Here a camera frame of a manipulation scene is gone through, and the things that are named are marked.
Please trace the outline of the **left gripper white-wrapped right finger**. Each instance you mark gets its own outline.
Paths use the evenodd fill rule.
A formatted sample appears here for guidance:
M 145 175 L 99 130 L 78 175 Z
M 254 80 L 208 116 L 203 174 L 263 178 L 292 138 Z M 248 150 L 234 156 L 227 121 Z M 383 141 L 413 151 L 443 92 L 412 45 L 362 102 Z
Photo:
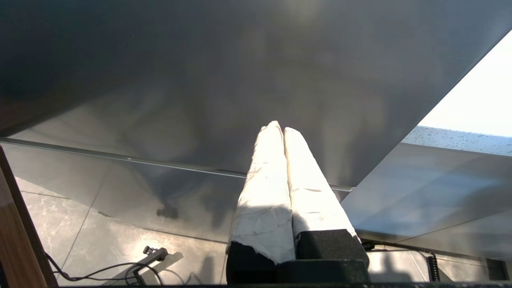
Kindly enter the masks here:
M 296 259 L 278 282 L 369 282 L 369 257 L 302 134 L 284 131 Z

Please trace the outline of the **left gripper white-wrapped left finger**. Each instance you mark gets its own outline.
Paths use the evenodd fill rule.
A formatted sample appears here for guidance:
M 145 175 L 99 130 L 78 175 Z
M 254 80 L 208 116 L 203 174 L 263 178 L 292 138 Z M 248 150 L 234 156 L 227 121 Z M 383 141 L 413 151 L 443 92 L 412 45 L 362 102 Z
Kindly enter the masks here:
M 284 135 L 277 121 L 256 138 L 226 254 L 228 284 L 273 283 L 277 266 L 296 258 Z

